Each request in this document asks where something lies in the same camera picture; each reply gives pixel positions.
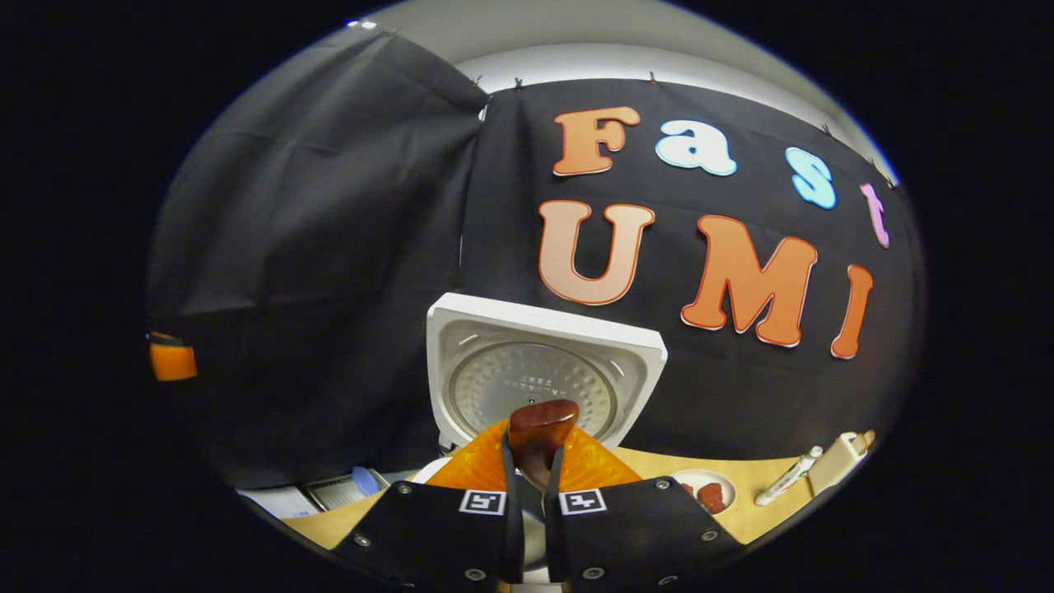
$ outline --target wooden table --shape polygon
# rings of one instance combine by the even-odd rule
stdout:
[[[736,501],[714,519],[743,545],[780,525],[813,499],[807,480],[801,479],[768,506],[754,503],[754,497],[782,476],[798,460],[797,457],[759,461],[691,459],[623,448],[617,449],[614,454],[644,479],[669,476],[681,470],[708,470],[728,478],[736,487]],[[332,550],[351,533],[383,494],[378,492],[354,505],[284,521],[308,539]]]

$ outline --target black curtain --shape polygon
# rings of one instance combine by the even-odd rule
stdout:
[[[563,155],[562,113],[630,106],[641,117],[624,125],[619,152],[603,173],[557,176]],[[724,133],[736,172],[711,175],[664,162],[660,125],[688,119]],[[797,146],[831,169],[837,204],[823,210],[796,192],[784,155]],[[884,205],[891,243],[875,237],[860,184]],[[566,301],[539,275],[544,220],[539,205],[573,199],[591,207],[582,222],[574,264],[598,277],[607,268],[612,203],[650,207],[636,277],[614,303]],[[784,349],[743,335],[728,322],[708,332],[681,321],[695,301],[706,259],[697,228],[705,214],[729,216],[748,229],[762,265],[786,236],[816,246],[801,317],[801,343]],[[866,268],[867,300],[856,358],[837,360],[831,343],[845,316],[848,264]],[[914,376],[924,335],[923,260],[912,206],[859,154],[821,129],[741,97],[681,84],[636,80],[573,80],[495,93],[474,153],[462,275],[468,293],[658,331],[669,360],[647,407],[623,446],[668,455],[769,459],[829,446],[847,431],[887,435]]]
[[[149,329],[194,349],[198,377],[159,393],[232,486],[434,457],[425,314],[457,279],[486,100],[412,42],[347,28],[187,157],[155,228]]]

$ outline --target blue letter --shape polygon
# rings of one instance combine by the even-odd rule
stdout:
[[[659,158],[675,166],[702,166],[715,175],[731,175],[736,161],[728,157],[728,140],[721,130],[701,121],[675,119],[660,127],[667,137],[656,142]],[[691,132],[690,136],[681,136]]]
[[[798,173],[790,178],[798,195],[825,210],[834,207],[836,198],[835,187],[831,185],[831,169],[816,155],[798,147],[788,147],[786,155],[790,167]]]

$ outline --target pen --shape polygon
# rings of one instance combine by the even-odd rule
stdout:
[[[809,450],[808,454],[802,455],[795,461],[795,464],[790,467],[789,470],[783,474],[780,479],[776,480],[776,483],[768,487],[768,490],[762,492],[754,499],[754,503],[758,507],[764,507],[769,502],[776,500],[781,494],[787,491],[788,488],[794,486],[802,476],[808,472],[808,469],[816,463],[816,460],[820,458],[823,454],[822,447],[814,447]]]

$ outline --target orange letter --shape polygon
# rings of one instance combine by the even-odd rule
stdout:
[[[835,358],[850,360],[856,356],[860,344],[860,327],[863,325],[863,312],[867,309],[867,293],[875,285],[871,272],[856,263],[850,265],[850,304],[845,309],[845,321],[838,338],[831,343],[831,355]]]
[[[644,226],[655,221],[656,213],[625,203],[605,207],[604,217],[614,224],[611,253],[604,275],[589,279],[574,271],[579,224],[589,217],[589,206],[581,201],[552,199],[539,206],[538,212],[545,218],[538,270],[549,290],[583,305],[606,305],[622,299],[637,273],[637,253]]]
[[[699,230],[706,235],[706,266],[696,302],[681,310],[681,320],[704,330],[721,330],[725,288],[731,301],[736,332],[750,328],[769,301],[768,315],[755,331],[758,339],[793,349],[801,341],[801,311],[816,248],[788,236],[780,241],[762,269],[750,234],[743,222],[725,216],[703,216]]]
[[[613,119],[600,129],[597,122]],[[618,152],[626,143],[626,131],[619,123],[637,125],[641,115],[628,106],[594,108],[562,113],[554,119],[564,126],[564,158],[552,165],[557,175],[583,175],[603,173],[611,167],[611,159],[600,155],[600,142],[607,150]]]

